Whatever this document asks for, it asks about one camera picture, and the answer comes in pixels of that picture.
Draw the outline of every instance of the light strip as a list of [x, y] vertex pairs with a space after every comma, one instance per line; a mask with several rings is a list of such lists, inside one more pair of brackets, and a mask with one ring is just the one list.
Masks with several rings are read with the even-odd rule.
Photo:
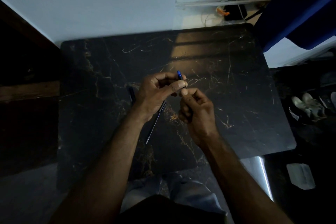
[[264, 160], [260, 156], [258, 156], [258, 158], [259, 158], [259, 161], [260, 161], [260, 166], [261, 166], [262, 173], [263, 173], [264, 178], [265, 178], [265, 183], [266, 183], [266, 187], [267, 187], [267, 191], [268, 191], [268, 196], [272, 201], [274, 201], [272, 193], [271, 193], [271, 189], [270, 189], [270, 184], [268, 183], [268, 178], [267, 178], [267, 174], [266, 174], [266, 170], [265, 170]]

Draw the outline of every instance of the fingernail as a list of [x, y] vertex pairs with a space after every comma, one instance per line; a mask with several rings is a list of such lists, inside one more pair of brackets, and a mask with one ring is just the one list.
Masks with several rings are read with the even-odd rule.
[[182, 93], [182, 95], [187, 95], [188, 94], [188, 90], [187, 89], [182, 89], [181, 93]]
[[185, 82], [182, 81], [182, 80], [179, 80], [179, 82], [178, 82], [178, 86], [179, 86], [180, 88], [184, 87], [184, 86], [185, 86]]

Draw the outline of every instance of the blue curtain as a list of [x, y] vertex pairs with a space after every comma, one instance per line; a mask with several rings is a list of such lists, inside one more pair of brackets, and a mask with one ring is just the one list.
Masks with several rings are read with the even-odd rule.
[[336, 34], [336, 0], [272, 0], [254, 27], [264, 52], [284, 37], [309, 50]]

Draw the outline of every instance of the left hand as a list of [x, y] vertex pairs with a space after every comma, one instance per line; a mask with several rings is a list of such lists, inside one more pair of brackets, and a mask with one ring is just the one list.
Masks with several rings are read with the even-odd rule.
[[144, 122], [149, 121], [159, 110], [162, 102], [169, 96], [176, 96], [176, 92], [187, 86], [183, 80], [179, 80], [177, 73], [162, 72], [146, 76], [143, 79], [132, 109]]

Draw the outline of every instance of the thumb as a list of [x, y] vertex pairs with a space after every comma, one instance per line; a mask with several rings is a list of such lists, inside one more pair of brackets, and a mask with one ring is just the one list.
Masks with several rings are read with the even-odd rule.
[[169, 95], [174, 92], [182, 89], [186, 85], [186, 82], [183, 80], [178, 80], [176, 82], [171, 83], [169, 86], [165, 86], [161, 89], [163, 98], [166, 99]]
[[189, 93], [187, 89], [183, 89], [181, 91], [182, 98], [184, 102], [189, 106], [193, 111], [195, 111], [197, 108], [200, 107], [200, 105], [197, 103], [196, 99]]

